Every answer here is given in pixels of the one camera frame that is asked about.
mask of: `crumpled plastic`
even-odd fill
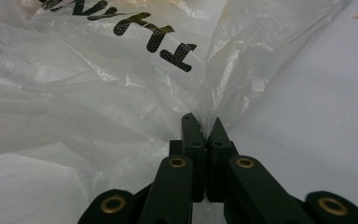
[[[0,223],[142,189],[185,113],[205,135],[238,120],[349,2],[1,0]],[[224,223],[221,204],[193,223]]]

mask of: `brass rivet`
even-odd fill
[[[255,163],[249,159],[240,158],[237,159],[237,165],[239,165],[242,168],[252,168],[255,166]]]
[[[109,207],[108,204],[112,201],[118,201],[118,206]],[[120,211],[126,205],[126,200],[120,195],[113,195],[112,197],[106,198],[101,204],[101,209],[107,213],[112,214]]]
[[[337,206],[337,208],[333,208],[331,206],[329,206],[329,203],[333,203]],[[342,204],[341,202],[332,199],[332,198],[321,198],[318,200],[318,204],[319,206],[322,207],[322,209],[324,209],[326,212],[339,216],[339,217],[343,217],[346,216],[348,214],[348,209],[347,207]]]
[[[186,161],[180,158],[171,159],[168,164],[175,168],[180,168],[186,166]]]

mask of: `plastic bag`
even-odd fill
[[[143,188],[182,115],[205,135],[237,120],[349,2],[1,0],[0,223],[74,223]]]

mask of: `black metal jaw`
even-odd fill
[[[335,194],[314,192],[305,202],[288,194],[261,162],[239,155],[220,119],[205,144],[192,114],[182,117],[182,140],[170,142],[151,185],[101,194],[78,223],[190,224],[204,192],[225,205],[227,224],[358,224],[358,207]]]

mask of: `plastic sheet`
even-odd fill
[[[238,120],[349,2],[0,1],[0,223],[74,223],[146,186],[182,115]]]

